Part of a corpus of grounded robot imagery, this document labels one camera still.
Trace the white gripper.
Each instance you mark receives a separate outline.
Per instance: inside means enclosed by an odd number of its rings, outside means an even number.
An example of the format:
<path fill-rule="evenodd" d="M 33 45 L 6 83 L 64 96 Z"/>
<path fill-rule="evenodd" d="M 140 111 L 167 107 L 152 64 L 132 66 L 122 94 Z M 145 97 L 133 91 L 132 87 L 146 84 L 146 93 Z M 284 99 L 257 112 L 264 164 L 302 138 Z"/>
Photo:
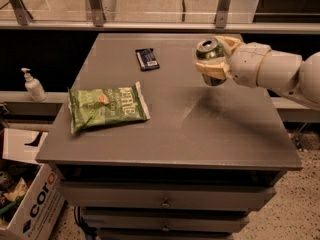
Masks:
<path fill-rule="evenodd" d="M 263 58 L 271 51 L 271 47 L 256 42 L 244 44 L 242 40 L 231 36 L 216 35 L 215 38 L 222 45 L 225 56 L 231 56 L 229 64 L 224 57 L 197 60 L 196 69 L 204 75 L 219 80 L 229 79 L 232 75 L 237 84 L 255 88 L 258 69 Z"/>

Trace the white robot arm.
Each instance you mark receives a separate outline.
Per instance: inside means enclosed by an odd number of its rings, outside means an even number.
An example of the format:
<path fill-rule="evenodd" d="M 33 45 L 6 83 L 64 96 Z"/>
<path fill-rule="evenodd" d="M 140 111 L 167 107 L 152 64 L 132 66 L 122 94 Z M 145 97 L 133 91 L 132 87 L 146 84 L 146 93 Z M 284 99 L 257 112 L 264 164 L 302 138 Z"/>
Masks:
<path fill-rule="evenodd" d="M 249 88 L 265 88 L 280 97 L 320 110 L 320 53 L 309 58 L 214 35 L 196 46 L 195 67 L 209 86 L 231 79 Z"/>

